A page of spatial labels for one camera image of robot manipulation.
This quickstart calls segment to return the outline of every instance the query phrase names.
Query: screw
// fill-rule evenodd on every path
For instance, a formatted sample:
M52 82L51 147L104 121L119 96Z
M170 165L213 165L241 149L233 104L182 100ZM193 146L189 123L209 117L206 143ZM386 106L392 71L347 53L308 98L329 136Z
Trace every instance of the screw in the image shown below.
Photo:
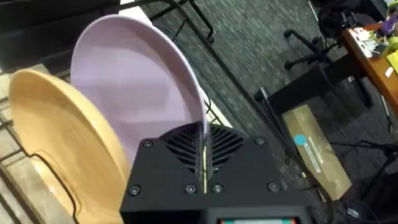
M275 182L270 182L270 183L268 183L268 189L271 192L278 192L280 190L280 187Z
M185 188L185 192L188 194L194 194L197 192L197 188L194 185L190 184L187 185L187 187Z
M215 184L212 188L213 193L221 193L224 190L223 186L221 184Z
M153 143L152 143L152 141L150 141L150 140L146 140L145 142L144 142L144 147L151 147L153 145Z
M259 145L259 146L262 146L264 144L264 140L256 139L256 144Z
M129 194L133 197L139 195L141 188L138 185L134 185L129 189Z

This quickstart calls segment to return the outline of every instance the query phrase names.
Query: chair wheel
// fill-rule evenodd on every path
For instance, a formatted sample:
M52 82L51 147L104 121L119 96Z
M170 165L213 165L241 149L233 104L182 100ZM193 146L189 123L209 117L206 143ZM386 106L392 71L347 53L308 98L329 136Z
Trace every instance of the chair wheel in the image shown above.
M314 38L311 40L311 43L312 43L313 45L319 44L319 41L320 41L319 38L320 38L320 37L314 37Z
M290 29L285 30L284 37L288 38L288 37L290 37L290 35L292 35L292 30L290 30Z
M286 70L290 70L293 67L293 63L291 61L286 61L284 67Z
M210 43L210 44L214 44L214 36L209 36L209 37L207 37L207 41Z

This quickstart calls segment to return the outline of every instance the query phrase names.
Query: purple plate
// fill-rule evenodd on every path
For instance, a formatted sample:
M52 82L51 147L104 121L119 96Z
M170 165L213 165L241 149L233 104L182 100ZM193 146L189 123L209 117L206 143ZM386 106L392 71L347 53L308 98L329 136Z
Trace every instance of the purple plate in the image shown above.
M72 85L104 114L132 162L139 142L206 114L187 59L161 31L111 15L90 24L72 57Z

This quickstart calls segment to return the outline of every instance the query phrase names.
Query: cardboard box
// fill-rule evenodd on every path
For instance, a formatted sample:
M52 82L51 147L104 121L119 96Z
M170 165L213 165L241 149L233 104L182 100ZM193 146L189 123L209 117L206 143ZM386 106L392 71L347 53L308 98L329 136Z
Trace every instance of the cardboard box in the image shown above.
M351 187L346 172L336 157L308 105L283 114L291 137L308 169L333 200Z

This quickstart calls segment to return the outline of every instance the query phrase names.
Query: vent grille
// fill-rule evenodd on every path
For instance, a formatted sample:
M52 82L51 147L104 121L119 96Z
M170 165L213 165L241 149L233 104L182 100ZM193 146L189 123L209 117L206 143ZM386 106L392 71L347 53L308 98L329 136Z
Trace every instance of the vent grille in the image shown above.
M246 136L229 127L217 124L210 125L211 131L211 165L212 172L217 172L238 150ZM200 162L198 155L199 126L197 123L175 128L160 137L167 148L188 168L195 173Z

